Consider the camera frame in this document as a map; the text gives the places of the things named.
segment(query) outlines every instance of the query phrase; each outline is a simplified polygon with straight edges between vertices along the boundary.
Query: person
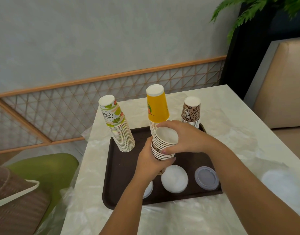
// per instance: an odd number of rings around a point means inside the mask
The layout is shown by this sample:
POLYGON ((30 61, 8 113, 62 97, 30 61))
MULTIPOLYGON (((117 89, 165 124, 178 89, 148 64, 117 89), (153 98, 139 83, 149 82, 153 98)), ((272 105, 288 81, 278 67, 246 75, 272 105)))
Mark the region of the person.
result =
MULTIPOLYGON (((165 121, 178 134, 178 143, 164 154, 204 152, 209 155, 238 218, 248 234, 300 234, 300 216, 273 194, 223 143, 180 121, 165 121)), ((135 174, 123 192, 100 235, 133 235, 138 232, 142 198, 157 173, 176 158, 158 161, 151 152, 152 137, 139 154, 135 174)))

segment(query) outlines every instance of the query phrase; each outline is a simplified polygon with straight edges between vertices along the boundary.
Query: wire mesh panel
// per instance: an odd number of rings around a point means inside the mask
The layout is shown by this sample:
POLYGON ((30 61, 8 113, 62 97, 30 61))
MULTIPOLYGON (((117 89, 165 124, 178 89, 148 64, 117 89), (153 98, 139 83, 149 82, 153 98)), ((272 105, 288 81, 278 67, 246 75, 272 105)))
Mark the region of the wire mesh panel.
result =
POLYGON ((52 141, 81 137, 93 125, 99 99, 112 94, 120 102, 146 97, 152 84, 164 86, 165 93, 216 86, 224 61, 150 72, 3 97, 52 141))
POLYGON ((0 151, 43 143, 0 108, 0 151))

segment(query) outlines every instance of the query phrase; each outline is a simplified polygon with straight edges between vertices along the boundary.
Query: bag handle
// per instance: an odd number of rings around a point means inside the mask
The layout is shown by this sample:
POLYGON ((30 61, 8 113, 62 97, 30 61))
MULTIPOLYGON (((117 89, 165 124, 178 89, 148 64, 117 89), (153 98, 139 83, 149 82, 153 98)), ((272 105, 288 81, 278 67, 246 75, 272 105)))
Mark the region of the bag handle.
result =
POLYGON ((15 200, 15 199, 17 199, 17 198, 19 198, 19 197, 25 195, 25 194, 27 194, 27 193, 29 193, 29 192, 31 192, 31 191, 37 189, 37 188, 39 187, 39 185, 40 185, 40 182, 38 182, 37 180, 26 180, 26 181, 32 182, 32 183, 36 183, 36 184, 35 184, 34 186, 28 188, 28 189, 25 189, 25 190, 20 191, 20 192, 18 192, 18 193, 16 193, 16 194, 13 194, 13 195, 11 195, 11 196, 9 196, 9 197, 6 197, 6 198, 4 198, 4 199, 1 199, 1 200, 0 200, 0 207, 1 207, 2 205, 5 205, 5 204, 7 204, 7 203, 9 203, 9 202, 11 202, 11 201, 13 201, 13 200, 15 200))

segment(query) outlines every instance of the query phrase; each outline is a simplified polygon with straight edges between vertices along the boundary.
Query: woven bag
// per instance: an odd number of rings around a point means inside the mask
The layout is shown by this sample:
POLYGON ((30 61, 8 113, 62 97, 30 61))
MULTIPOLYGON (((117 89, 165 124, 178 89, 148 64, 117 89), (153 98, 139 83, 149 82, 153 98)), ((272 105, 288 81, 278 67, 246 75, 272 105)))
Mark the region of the woven bag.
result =
POLYGON ((0 234, 35 232, 50 203, 45 193, 35 189, 38 185, 38 181, 26 181, 0 167, 0 234))

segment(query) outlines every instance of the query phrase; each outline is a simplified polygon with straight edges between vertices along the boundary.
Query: green chair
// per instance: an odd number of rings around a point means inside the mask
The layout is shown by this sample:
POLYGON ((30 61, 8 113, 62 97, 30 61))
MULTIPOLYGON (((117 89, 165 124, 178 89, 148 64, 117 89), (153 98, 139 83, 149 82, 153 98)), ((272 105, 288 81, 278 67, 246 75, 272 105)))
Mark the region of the green chair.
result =
POLYGON ((39 226, 60 201, 60 190, 70 186, 78 165, 73 155, 58 153, 24 159, 7 166, 23 179, 39 181, 39 188, 50 197, 50 205, 39 226))

